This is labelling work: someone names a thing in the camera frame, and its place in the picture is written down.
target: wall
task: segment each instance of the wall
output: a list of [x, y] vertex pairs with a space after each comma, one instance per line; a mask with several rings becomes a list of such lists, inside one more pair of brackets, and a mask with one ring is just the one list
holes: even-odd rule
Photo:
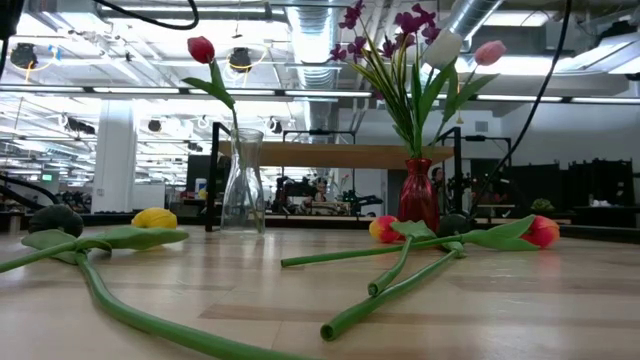
[[[633, 96], [631, 92], [621, 94]], [[523, 105], [502, 119], [505, 136], [520, 132], [531, 105]], [[633, 159], [640, 171], [640, 106], [541, 104], [522, 144], [513, 156], [514, 165], [549, 164], [559, 161]]]

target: wooden tabletop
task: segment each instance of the wooden tabletop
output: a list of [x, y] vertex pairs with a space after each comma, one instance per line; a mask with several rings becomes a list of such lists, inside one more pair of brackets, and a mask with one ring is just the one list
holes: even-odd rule
[[[561, 239], [540, 252], [468, 245], [338, 340], [323, 322], [367, 297], [397, 253], [281, 269], [282, 257], [381, 246], [366, 230], [206, 234], [164, 248], [93, 251], [110, 291], [140, 310], [236, 341], [321, 359], [640, 359], [640, 247]], [[99, 229], [88, 228], [86, 233]], [[31, 250], [0, 237], [0, 261]], [[410, 253], [403, 279], [442, 254]], [[0, 349], [11, 360], [205, 360], [94, 304], [80, 271], [42, 260], [0, 274]]]
[[[220, 152], [229, 156], [231, 143], [220, 142]], [[423, 154], [428, 154], [424, 147]], [[453, 148], [436, 147], [433, 163], [453, 156]], [[261, 166], [294, 166], [322, 168], [406, 169], [409, 158], [404, 146], [301, 144], [265, 142], [262, 144]]]

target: pillar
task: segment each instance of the pillar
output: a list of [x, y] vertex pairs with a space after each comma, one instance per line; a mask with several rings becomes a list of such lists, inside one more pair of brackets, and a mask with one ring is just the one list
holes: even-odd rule
[[130, 212], [136, 174], [138, 122], [131, 100], [103, 100], [91, 213]]

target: leaf on table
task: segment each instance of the leaf on table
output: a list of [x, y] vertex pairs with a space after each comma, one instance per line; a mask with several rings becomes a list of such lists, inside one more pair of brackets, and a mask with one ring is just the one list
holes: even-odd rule
[[[37, 250], [44, 250], [50, 247], [54, 247], [64, 243], [72, 243], [75, 241], [75, 236], [66, 234], [57, 229], [51, 229], [29, 234], [25, 236], [21, 242], [24, 246], [30, 246]], [[64, 261], [67, 264], [76, 265], [75, 255], [73, 254], [73, 251], [65, 251], [52, 257], [60, 261]]]
[[499, 225], [487, 231], [472, 231], [464, 235], [464, 241], [491, 249], [504, 251], [533, 251], [540, 247], [520, 236], [525, 234], [535, 215], [530, 215], [509, 224]]
[[438, 236], [427, 227], [423, 220], [416, 222], [394, 222], [391, 223], [393, 230], [399, 232], [405, 237], [412, 236], [416, 242], [435, 239]]
[[467, 257], [467, 251], [464, 248], [464, 245], [462, 245], [462, 243], [457, 242], [457, 241], [452, 241], [449, 243], [444, 243], [442, 244], [442, 247], [449, 250], [449, 252], [451, 251], [457, 251], [458, 255], [456, 255], [456, 259], [464, 259]]
[[103, 241], [114, 249], [146, 250], [154, 246], [182, 241], [189, 237], [183, 230], [121, 226], [83, 240]]

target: green leaf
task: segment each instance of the green leaf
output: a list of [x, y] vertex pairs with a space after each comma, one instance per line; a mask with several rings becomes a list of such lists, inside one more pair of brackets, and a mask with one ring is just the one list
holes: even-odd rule
[[444, 114], [442, 116], [442, 122], [447, 122], [457, 110], [458, 99], [458, 72], [454, 67], [449, 71], [449, 88], [447, 89], [447, 103], [444, 106]]
[[[37, 250], [44, 250], [50, 247], [54, 247], [64, 243], [72, 243], [75, 241], [75, 236], [66, 234], [57, 229], [51, 229], [29, 234], [25, 236], [21, 242], [24, 246], [30, 246]], [[76, 259], [73, 251], [65, 251], [60, 254], [56, 254], [53, 257], [68, 264], [76, 265]]]
[[480, 91], [480, 89], [482, 89], [485, 85], [487, 85], [489, 82], [491, 82], [491, 80], [493, 80], [496, 77], [498, 77], [498, 75], [500, 75], [500, 74], [492, 74], [492, 75], [483, 76], [480, 79], [477, 79], [477, 80], [471, 82], [470, 84], [466, 85], [462, 89], [460, 89], [460, 93], [458, 94], [458, 97], [456, 99], [456, 109], [459, 109], [462, 105], [464, 105], [464, 103], [467, 102], [467, 100], [469, 100], [469, 98], [473, 94], [475, 94], [478, 91]]
[[427, 120], [427, 116], [429, 115], [429, 111], [431, 111], [431, 107], [433, 106], [433, 102], [436, 100], [436, 97], [440, 94], [440, 90], [444, 86], [445, 82], [449, 78], [449, 73], [455, 69], [455, 61], [449, 63], [449, 65], [445, 66], [442, 71], [436, 76], [433, 81], [429, 84], [425, 85], [424, 91], [422, 92], [422, 97], [420, 98], [420, 126], [424, 125], [424, 122]]
[[235, 101], [231, 95], [227, 93], [227, 90], [225, 90], [224, 87], [220, 88], [212, 83], [196, 78], [186, 78], [182, 79], [182, 81], [222, 101], [229, 109], [233, 110], [233, 104]]
[[462, 245], [462, 243], [460, 242], [452, 241], [449, 243], [444, 243], [442, 244], [442, 247], [449, 251], [458, 251], [458, 255], [456, 256], [457, 259], [464, 259], [467, 257], [467, 252], [464, 249], [464, 245]]
[[520, 238], [520, 236], [529, 230], [533, 219], [535, 219], [535, 215], [530, 215], [509, 224], [496, 226], [487, 231], [471, 231], [463, 235], [463, 240], [478, 246], [504, 251], [539, 250], [538, 246]]
[[103, 241], [114, 249], [146, 250], [154, 246], [182, 241], [189, 237], [183, 230], [122, 226], [83, 240]]
[[423, 220], [416, 222], [406, 221], [406, 222], [394, 222], [391, 223], [391, 227], [393, 230], [399, 232], [405, 237], [412, 236], [416, 242], [435, 239], [438, 236], [431, 231], [424, 223]]

